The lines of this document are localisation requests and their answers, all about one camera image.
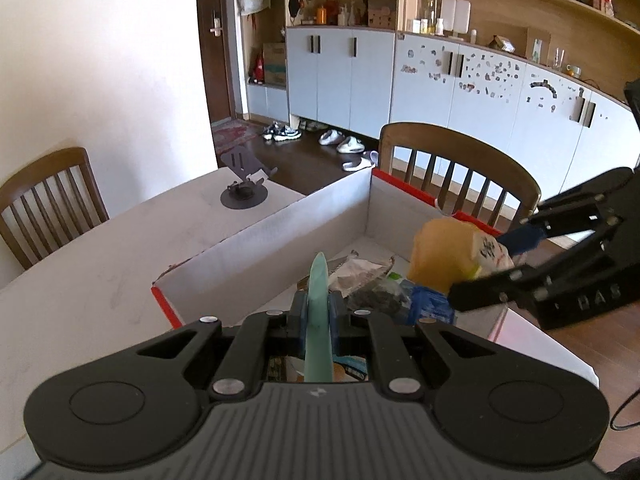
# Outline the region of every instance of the white slipper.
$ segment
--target white slipper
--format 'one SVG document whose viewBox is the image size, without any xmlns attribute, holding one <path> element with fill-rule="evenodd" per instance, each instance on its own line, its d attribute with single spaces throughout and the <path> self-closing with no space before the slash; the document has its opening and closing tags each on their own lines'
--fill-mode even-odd
<svg viewBox="0 0 640 480">
<path fill-rule="evenodd" d="M 344 142 L 338 146 L 338 153 L 362 153 L 364 144 L 353 136 L 347 137 Z"/>
<path fill-rule="evenodd" d="M 318 142 L 323 146 L 330 146 L 331 144 L 340 144 L 344 140 L 344 135 L 338 130 L 328 130 L 320 136 Z"/>
<path fill-rule="evenodd" d="M 378 152 L 364 152 L 359 162 L 345 162 L 342 165 L 344 171 L 358 171 L 378 165 Z"/>
</svg>

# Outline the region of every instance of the shoe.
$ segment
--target shoe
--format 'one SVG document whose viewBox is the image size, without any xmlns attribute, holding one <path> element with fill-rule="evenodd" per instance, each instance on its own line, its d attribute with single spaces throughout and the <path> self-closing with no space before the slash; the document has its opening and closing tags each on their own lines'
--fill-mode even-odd
<svg viewBox="0 0 640 480">
<path fill-rule="evenodd" d="M 330 146 L 331 144 L 340 144 L 344 140 L 344 135 L 338 130 L 328 130 L 320 136 L 318 142 L 323 146 Z"/>
<path fill-rule="evenodd" d="M 347 137 L 339 146 L 338 153 L 362 153 L 364 144 L 353 136 Z"/>
<path fill-rule="evenodd" d="M 271 126 L 267 126 L 262 131 L 262 138 L 264 140 L 271 140 L 273 139 L 274 134 L 277 134 L 279 131 L 280 131 L 280 127 L 278 126 L 277 121 L 273 121 L 273 124 Z"/>
<path fill-rule="evenodd" d="M 359 171 L 378 165 L 378 152 L 364 152 L 359 162 L 345 162 L 342 165 L 344 171 Z"/>
<path fill-rule="evenodd" d="M 281 127 L 277 133 L 273 134 L 273 140 L 291 140 L 297 139 L 302 135 L 300 130 L 294 130 L 293 128 L 289 128 L 286 124 Z"/>
</svg>

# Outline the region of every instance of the door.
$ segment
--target door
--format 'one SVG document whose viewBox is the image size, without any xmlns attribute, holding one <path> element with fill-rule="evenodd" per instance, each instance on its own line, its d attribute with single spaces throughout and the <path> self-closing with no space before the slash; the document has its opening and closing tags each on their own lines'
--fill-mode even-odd
<svg viewBox="0 0 640 480">
<path fill-rule="evenodd" d="M 209 122 L 217 123 L 231 117 L 232 90 L 227 74 L 224 0 L 196 0 L 196 6 Z"/>
<path fill-rule="evenodd" d="M 640 132 L 633 114 L 595 91 L 585 109 L 584 126 L 563 191 L 612 168 L 634 168 L 638 162 Z"/>
<path fill-rule="evenodd" d="M 526 63 L 461 44 L 455 64 L 456 81 L 449 128 L 506 152 L 518 110 Z M 453 180 L 464 182 L 466 169 L 456 166 Z M 481 190 L 484 178 L 475 174 L 471 189 Z M 500 188 L 487 193 L 497 198 Z"/>
<path fill-rule="evenodd" d="M 318 121 L 349 129 L 351 115 L 351 40 L 348 28 L 316 29 Z"/>
<path fill-rule="evenodd" d="M 287 89 L 289 111 L 307 119 L 318 118 L 318 54 L 316 30 L 287 27 Z"/>
<path fill-rule="evenodd" d="M 396 41 L 391 122 L 447 126 L 453 98 L 459 45 L 450 41 L 399 34 Z M 394 156 L 409 161 L 410 150 L 396 148 Z M 418 154 L 416 166 L 425 169 L 429 155 Z M 435 173 L 440 172 L 440 160 Z"/>
<path fill-rule="evenodd" d="M 544 200 L 560 192 L 591 90 L 532 65 L 524 81 L 507 154 L 529 171 Z"/>
<path fill-rule="evenodd" d="M 351 117 L 349 129 L 374 139 L 389 122 L 394 72 L 393 32 L 351 31 Z"/>
</svg>

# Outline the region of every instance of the blue package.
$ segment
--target blue package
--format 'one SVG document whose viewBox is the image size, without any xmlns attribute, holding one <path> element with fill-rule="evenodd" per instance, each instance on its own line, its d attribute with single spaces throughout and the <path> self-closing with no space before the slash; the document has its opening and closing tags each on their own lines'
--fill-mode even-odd
<svg viewBox="0 0 640 480">
<path fill-rule="evenodd" d="M 411 309 L 406 323 L 415 324 L 421 317 L 433 317 L 444 323 L 453 324 L 456 311 L 449 306 L 447 297 L 428 286 L 415 285 L 411 293 Z"/>
</svg>

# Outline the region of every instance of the cardboard box on floor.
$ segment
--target cardboard box on floor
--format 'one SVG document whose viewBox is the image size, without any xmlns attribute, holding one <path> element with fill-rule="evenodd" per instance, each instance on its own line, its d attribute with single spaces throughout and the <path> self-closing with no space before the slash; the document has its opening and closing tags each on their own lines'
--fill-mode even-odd
<svg viewBox="0 0 640 480">
<path fill-rule="evenodd" d="M 172 268 L 154 283 L 154 293 L 182 323 L 217 316 L 231 326 L 260 310 L 288 310 L 297 281 L 320 251 L 328 260 L 351 250 L 366 259 L 393 255 L 394 270 L 406 275 L 414 235 L 442 216 L 416 196 L 359 171 Z M 508 340 L 505 346 L 597 385 L 589 365 L 505 305 L 458 313 L 456 325 L 499 344 Z"/>
</svg>

